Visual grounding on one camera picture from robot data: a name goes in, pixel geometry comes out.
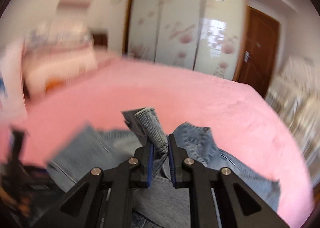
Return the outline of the floral sliding wardrobe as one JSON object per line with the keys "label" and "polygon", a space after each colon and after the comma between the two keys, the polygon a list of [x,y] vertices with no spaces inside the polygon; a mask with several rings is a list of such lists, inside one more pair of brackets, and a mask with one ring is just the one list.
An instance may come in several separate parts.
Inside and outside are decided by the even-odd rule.
{"label": "floral sliding wardrobe", "polygon": [[235,77],[247,0],[130,0],[126,52],[137,59]]}

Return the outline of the pink flower pillow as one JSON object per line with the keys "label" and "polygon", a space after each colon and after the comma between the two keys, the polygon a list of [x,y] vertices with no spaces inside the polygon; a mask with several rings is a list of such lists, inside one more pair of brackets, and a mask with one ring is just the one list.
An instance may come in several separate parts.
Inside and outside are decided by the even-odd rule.
{"label": "pink flower pillow", "polygon": [[98,68],[94,49],[74,49],[67,52],[28,53],[22,63],[23,78],[30,98],[46,93],[54,83],[65,84],[72,78]]}

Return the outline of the striped folded blanket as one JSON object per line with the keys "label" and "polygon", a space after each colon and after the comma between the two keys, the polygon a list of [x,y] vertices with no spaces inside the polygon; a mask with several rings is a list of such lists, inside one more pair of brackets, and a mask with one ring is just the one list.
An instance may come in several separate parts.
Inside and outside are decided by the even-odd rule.
{"label": "striped folded blanket", "polygon": [[39,24],[25,36],[27,51],[62,52],[92,47],[93,36],[81,21],[52,21]]}

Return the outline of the brown wooden door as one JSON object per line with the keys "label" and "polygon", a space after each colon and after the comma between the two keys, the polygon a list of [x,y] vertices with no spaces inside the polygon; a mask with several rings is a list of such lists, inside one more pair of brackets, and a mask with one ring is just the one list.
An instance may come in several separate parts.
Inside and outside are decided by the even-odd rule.
{"label": "brown wooden door", "polygon": [[272,17],[249,8],[244,60],[238,82],[250,85],[265,97],[278,50],[280,23]]}

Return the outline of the dark wooden headboard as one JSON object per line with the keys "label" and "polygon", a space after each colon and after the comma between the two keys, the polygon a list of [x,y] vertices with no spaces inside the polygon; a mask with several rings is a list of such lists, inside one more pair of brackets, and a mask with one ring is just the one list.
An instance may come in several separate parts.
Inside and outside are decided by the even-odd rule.
{"label": "dark wooden headboard", "polygon": [[107,32],[91,32],[92,37],[93,37],[93,45],[95,47],[103,47],[103,48],[108,48],[108,33]]}

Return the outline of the cream ruffled covered furniture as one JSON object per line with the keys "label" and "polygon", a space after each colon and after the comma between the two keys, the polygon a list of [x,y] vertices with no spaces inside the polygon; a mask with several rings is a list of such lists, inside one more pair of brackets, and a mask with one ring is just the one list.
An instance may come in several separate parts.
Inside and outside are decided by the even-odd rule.
{"label": "cream ruffled covered furniture", "polygon": [[265,97],[294,136],[309,166],[319,160],[318,69],[310,58],[289,57],[271,80]]}

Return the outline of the pink bed sheet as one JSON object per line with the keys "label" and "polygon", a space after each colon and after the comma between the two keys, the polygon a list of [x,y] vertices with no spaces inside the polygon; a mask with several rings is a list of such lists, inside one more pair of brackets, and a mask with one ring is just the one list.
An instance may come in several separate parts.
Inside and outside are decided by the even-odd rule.
{"label": "pink bed sheet", "polygon": [[25,163],[44,166],[84,125],[124,129],[122,112],[154,108],[170,134],[188,122],[211,129],[216,145],[263,177],[277,181],[277,213],[301,227],[314,208],[305,160],[287,126],[249,85],[203,73],[112,59],[105,67],[27,105],[19,124],[28,137]]}

